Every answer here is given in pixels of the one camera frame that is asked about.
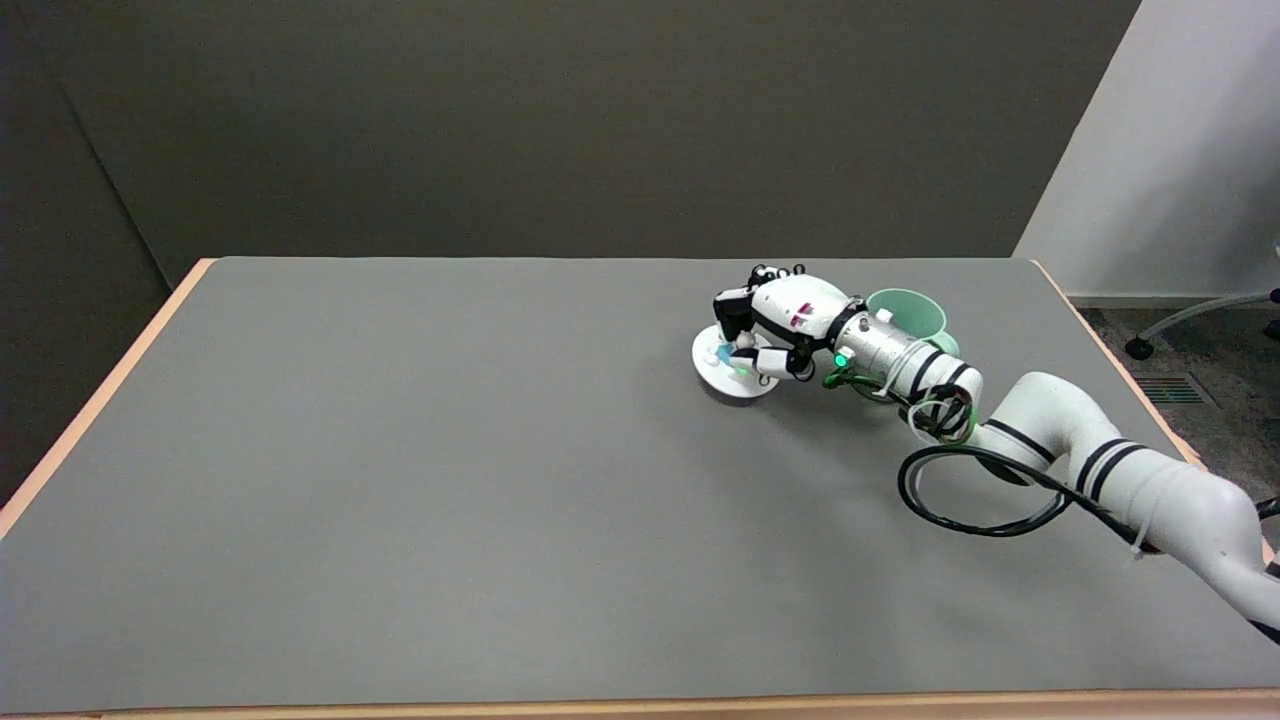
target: table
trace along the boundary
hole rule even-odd
[[[938,299],[986,411],[1041,369],[1179,452],[1037,265],[801,261]],[[918,520],[916,441],[851,392],[708,395],[689,343],[753,264],[201,263],[0,515],[0,712],[1280,714],[1175,561],[1075,510]],[[929,474],[973,520],[1044,501]]]

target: dark gray wall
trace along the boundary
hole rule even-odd
[[[0,173],[3,503],[168,295],[8,0]]]
[[[1006,256],[1138,0],[24,0],[200,256]]]

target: chair wheel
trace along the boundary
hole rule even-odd
[[[1152,352],[1156,351],[1156,346],[1142,340],[1140,337],[1135,337],[1124,343],[1124,351],[1128,352],[1129,357],[1133,357],[1134,360],[1146,360],[1147,357],[1151,357]]]

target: green cup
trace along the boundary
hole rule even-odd
[[[890,322],[902,331],[932,342],[938,350],[952,357],[960,356],[960,345],[947,334],[946,311],[928,295],[891,287],[872,293],[867,299],[867,309],[872,311],[872,315],[881,310],[888,310],[893,314]]]

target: white plate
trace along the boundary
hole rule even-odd
[[[769,341],[759,333],[754,334],[756,347],[771,347]],[[724,345],[719,325],[712,325],[694,338],[694,366],[707,384],[731,397],[760,397],[778,386],[777,378],[740,370],[726,363],[719,355]]]

